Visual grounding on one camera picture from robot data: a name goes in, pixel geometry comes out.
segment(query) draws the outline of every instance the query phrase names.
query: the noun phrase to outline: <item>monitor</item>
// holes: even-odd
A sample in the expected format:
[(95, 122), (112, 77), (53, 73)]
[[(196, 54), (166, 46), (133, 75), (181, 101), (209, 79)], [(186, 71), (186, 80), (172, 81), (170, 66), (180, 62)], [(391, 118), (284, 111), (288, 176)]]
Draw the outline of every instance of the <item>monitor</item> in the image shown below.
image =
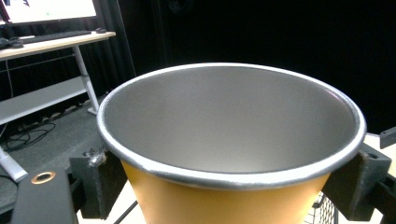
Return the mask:
[(92, 0), (0, 0), (7, 24), (94, 17)]

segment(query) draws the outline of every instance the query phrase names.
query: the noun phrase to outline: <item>white desk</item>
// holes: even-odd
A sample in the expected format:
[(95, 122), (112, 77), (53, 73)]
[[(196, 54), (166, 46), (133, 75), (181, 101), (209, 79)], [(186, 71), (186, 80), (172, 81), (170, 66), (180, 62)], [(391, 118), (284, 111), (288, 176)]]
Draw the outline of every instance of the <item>white desk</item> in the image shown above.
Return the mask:
[[(31, 91), (24, 95), (0, 102), (0, 125), (36, 112), (37, 110), (50, 105), (55, 105), (84, 92), (88, 93), (91, 100), (92, 108), (90, 108), (89, 111), (96, 114), (99, 104), (78, 45), (106, 40), (113, 35), (116, 34), (114, 32), (107, 32), (105, 34), (92, 32), (90, 35), (80, 35), (27, 44), (24, 45), (22, 49), (0, 50), (1, 62), (57, 49), (71, 48), (74, 52), (74, 56), (76, 57), (80, 72), (80, 77), (71, 78), (38, 91)], [(21, 181), (27, 175), (27, 173), (6, 152), (4, 152), (1, 147), (0, 165), (3, 166), (3, 168), (16, 182)]]

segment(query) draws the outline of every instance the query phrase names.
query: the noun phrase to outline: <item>orange bucket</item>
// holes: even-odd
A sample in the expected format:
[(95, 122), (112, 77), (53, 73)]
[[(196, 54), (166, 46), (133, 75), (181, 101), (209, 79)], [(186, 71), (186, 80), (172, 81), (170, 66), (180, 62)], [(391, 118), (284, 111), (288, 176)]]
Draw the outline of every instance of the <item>orange bucket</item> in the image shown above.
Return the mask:
[(166, 68), (111, 92), (98, 112), (147, 223), (301, 223), (365, 135), (342, 92), (241, 63)]

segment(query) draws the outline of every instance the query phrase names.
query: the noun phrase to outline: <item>metal rim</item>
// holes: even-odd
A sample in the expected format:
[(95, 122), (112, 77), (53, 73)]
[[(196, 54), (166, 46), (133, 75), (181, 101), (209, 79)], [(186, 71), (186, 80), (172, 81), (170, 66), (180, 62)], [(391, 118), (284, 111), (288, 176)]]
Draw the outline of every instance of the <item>metal rim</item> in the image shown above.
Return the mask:
[[(321, 161), (317, 161), (305, 166), (301, 166), (294, 169), (289, 169), (285, 171), (277, 171), (271, 173), (258, 173), (258, 174), (219, 174), (219, 173), (209, 173), (201, 172), (195, 170), (189, 170), (184, 168), (178, 168), (175, 166), (170, 166), (157, 161), (153, 161), (142, 157), (132, 150), (120, 144), (116, 138), (108, 131), (106, 127), (106, 107), (109, 104), (110, 99), (117, 95), (123, 88), (133, 84), (134, 82), (159, 75), (161, 73), (198, 68), (198, 67), (222, 67), (222, 66), (238, 66), (247, 68), (257, 68), (263, 70), (269, 70), (274, 72), (280, 72), (294, 77), (299, 77), (310, 82), (314, 82), (317, 85), (323, 87), (326, 91), (335, 94), (340, 98), (351, 110), (356, 122), (356, 128), (354, 130), (354, 138), (341, 148), (338, 152), (332, 154)], [(188, 64), (176, 67), (165, 68), (162, 70), (154, 71), (143, 76), (134, 78), (130, 81), (123, 83), (118, 86), (114, 91), (112, 91), (106, 99), (102, 102), (98, 115), (97, 124), (99, 127), (100, 134), (109, 146), (110, 150), (118, 156), (121, 160), (126, 161), (133, 167), (136, 167), (144, 172), (151, 175), (156, 175), (162, 177), (169, 181), (177, 182), (184, 185), (195, 186), (200, 188), (210, 188), (210, 189), (273, 189), (280, 188), (292, 184), (297, 184), (304, 182), (306, 180), (320, 177), (326, 175), (335, 169), (341, 167), (349, 160), (351, 160), (358, 152), (358, 147), (363, 141), (364, 135), (366, 133), (366, 123), (364, 116), (356, 104), (345, 94), (337, 90), (336, 88), (299, 73), (291, 72), (284, 69), (261, 66), (254, 64), (244, 64), (244, 63), (198, 63), (198, 64)]]

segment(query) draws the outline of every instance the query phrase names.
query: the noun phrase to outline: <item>round hole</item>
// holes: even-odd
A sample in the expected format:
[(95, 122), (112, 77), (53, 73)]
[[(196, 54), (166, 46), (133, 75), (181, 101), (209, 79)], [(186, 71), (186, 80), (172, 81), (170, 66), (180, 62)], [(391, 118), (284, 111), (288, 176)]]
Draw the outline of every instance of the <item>round hole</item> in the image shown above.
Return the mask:
[(32, 184), (44, 184), (46, 182), (49, 182), (53, 177), (55, 177), (56, 173), (55, 172), (44, 172), (38, 175), (35, 175), (35, 177), (32, 178)]

